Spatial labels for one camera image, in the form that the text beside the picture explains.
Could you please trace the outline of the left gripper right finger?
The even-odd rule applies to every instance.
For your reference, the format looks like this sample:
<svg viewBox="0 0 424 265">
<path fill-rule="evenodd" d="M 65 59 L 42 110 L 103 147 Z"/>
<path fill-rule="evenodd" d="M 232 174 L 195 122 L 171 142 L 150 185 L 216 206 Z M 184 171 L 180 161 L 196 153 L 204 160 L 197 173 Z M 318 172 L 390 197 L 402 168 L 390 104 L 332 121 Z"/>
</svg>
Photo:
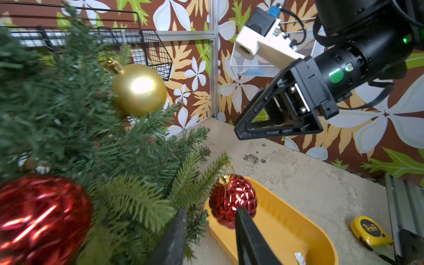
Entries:
<svg viewBox="0 0 424 265">
<path fill-rule="evenodd" d="M 237 209 L 235 231 L 240 265 L 281 265 L 244 207 Z"/>
</svg>

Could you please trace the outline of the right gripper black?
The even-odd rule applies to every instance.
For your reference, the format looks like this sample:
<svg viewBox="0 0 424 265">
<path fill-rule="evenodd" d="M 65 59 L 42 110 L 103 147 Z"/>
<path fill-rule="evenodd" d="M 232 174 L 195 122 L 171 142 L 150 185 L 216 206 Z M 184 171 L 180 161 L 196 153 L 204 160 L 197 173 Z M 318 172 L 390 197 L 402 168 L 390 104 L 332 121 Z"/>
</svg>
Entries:
<svg viewBox="0 0 424 265">
<path fill-rule="evenodd" d="M 262 110 L 268 120 L 254 122 Z M 318 134 L 323 132 L 319 117 L 338 113 L 317 63 L 308 56 L 291 63 L 254 96 L 234 132 L 239 140 Z"/>
</svg>

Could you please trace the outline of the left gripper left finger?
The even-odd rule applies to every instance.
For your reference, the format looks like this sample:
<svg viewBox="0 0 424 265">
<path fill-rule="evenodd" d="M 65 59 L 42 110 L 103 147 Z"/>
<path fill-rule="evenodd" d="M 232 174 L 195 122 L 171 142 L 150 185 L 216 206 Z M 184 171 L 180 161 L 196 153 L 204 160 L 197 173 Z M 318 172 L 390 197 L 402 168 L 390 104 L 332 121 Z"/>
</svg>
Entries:
<svg viewBox="0 0 424 265">
<path fill-rule="evenodd" d="M 182 207 L 171 221 L 147 265 L 182 265 L 187 237 L 187 209 Z"/>
</svg>

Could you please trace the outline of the red faceted ornament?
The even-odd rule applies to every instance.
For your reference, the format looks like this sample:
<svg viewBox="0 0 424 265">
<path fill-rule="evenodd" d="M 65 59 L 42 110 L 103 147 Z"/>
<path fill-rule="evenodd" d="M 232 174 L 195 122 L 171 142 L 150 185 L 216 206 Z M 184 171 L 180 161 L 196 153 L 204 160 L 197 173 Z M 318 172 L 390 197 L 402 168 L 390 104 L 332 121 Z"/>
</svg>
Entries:
<svg viewBox="0 0 424 265">
<path fill-rule="evenodd" d="M 224 175 L 214 185 L 209 207 L 220 225 L 233 230 L 239 207 L 245 208 L 251 218 L 256 216 L 257 193 L 247 178 L 238 174 Z"/>
<path fill-rule="evenodd" d="M 92 220 L 92 202 L 70 178 L 29 174 L 1 184 L 1 264 L 68 265 Z"/>
</svg>

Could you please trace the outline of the gold ball ornament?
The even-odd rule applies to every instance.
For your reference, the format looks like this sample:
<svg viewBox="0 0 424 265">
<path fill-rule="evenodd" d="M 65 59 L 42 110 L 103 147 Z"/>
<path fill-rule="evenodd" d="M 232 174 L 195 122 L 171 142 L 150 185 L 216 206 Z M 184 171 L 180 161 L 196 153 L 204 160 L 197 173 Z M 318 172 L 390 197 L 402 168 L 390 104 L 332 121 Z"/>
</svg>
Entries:
<svg viewBox="0 0 424 265">
<path fill-rule="evenodd" d="M 122 112 L 141 117 L 163 108 L 167 88 L 154 69 L 142 64 L 123 66 L 114 59 L 108 59 L 106 66 L 114 74 L 112 91 Z"/>
</svg>

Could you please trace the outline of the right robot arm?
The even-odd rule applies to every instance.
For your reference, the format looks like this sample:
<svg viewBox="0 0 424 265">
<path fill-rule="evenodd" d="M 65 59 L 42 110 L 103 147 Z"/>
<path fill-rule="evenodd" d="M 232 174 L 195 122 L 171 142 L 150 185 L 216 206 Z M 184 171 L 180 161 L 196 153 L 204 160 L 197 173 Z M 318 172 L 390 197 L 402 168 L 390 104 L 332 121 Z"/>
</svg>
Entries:
<svg viewBox="0 0 424 265">
<path fill-rule="evenodd" d="M 315 40 L 326 47 L 317 57 L 280 25 L 281 4 L 255 9 L 235 42 L 246 59 L 260 56 L 278 68 L 267 88 L 256 92 L 235 121 L 240 140 L 321 133 L 320 118 L 340 112 L 339 103 L 367 83 L 382 92 L 378 105 L 406 75 L 406 59 L 424 47 L 424 5 L 420 1 L 316 1 Z"/>
</svg>

